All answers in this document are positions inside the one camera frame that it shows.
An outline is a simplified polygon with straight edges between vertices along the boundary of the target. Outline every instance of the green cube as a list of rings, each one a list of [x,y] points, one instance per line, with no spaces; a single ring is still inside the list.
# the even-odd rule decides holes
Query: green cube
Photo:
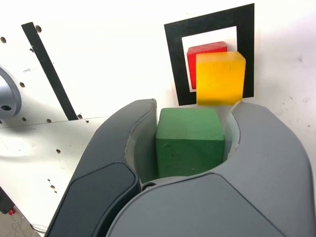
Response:
[[[220,165],[224,144],[214,109],[162,109],[156,134],[160,178],[195,175]]]

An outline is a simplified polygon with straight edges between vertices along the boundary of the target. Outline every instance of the yellow cube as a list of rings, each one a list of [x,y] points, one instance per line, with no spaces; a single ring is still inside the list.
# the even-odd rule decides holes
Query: yellow cube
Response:
[[[242,99],[246,60],[239,52],[197,54],[197,104],[233,105]]]

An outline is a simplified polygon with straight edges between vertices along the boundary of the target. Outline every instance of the floor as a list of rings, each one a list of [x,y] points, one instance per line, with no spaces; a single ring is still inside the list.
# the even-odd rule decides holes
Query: floor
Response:
[[[40,237],[36,231],[31,228],[28,220],[23,216],[18,208],[14,208],[16,213],[9,214],[0,213],[0,237]]]

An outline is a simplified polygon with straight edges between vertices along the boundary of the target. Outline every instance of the wooden block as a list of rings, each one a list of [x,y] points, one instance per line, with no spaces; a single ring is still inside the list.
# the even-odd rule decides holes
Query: wooden block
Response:
[[[156,134],[159,177],[190,176],[220,165],[224,143],[214,109],[162,109]]]
[[[233,105],[242,100],[245,66],[239,52],[197,54],[197,104]]]
[[[196,55],[197,53],[215,53],[215,52],[227,52],[227,46],[225,42],[208,43],[199,46],[190,47],[188,49],[187,58],[190,71],[190,80],[192,89],[197,88],[196,80]]]

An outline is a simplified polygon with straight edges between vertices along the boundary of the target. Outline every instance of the black square frame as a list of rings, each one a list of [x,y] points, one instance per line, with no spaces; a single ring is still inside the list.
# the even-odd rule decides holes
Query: black square frame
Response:
[[[254,96],[254,3],[164,25],[179,105],[197,103],[190,92],[182,37],[237,27],[237,49],[246,59],[243,98]]]

